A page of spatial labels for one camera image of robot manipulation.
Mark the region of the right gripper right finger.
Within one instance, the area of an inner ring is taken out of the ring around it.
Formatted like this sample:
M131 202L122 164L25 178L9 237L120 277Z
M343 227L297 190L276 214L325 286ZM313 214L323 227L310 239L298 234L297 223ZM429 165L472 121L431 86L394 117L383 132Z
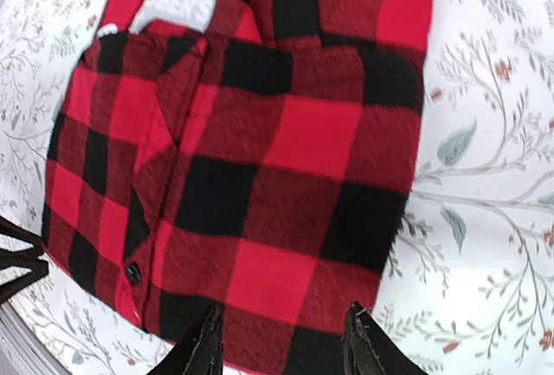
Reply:
M346 375L426 375L357 301L345 317L342 345Z

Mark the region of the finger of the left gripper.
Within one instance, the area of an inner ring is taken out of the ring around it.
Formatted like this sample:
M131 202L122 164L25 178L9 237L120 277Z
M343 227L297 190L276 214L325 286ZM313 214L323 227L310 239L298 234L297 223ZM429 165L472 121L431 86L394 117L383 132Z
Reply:
M18 276L15 279L1 284L0 302L2 304L4 304L6 301L8 301L11 297L19 293L24 288L27 288L28 286L46 277L49 272L48 262L39 258L1 258L2 271L12 267L25 268L28 270L28 272L24 275Z
M4 217L1 217L1 234L29 245L26 249L21 250L20 254L36 257L43 255L42 239L40 236L15 225Z

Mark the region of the red black plaid shirt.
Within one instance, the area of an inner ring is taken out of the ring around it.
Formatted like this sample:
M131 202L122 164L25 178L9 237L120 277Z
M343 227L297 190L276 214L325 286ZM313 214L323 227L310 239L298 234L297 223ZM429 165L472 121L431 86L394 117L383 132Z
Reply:
M413 183L433 0L108 0L48 150L43 245L142 330L340 374Z

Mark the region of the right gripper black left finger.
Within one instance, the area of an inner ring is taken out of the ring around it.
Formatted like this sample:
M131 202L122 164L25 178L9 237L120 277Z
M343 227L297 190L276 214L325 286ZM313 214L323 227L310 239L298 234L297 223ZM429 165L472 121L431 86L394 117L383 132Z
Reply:
M222 375L222 329L221 308L207 307L149 375Z

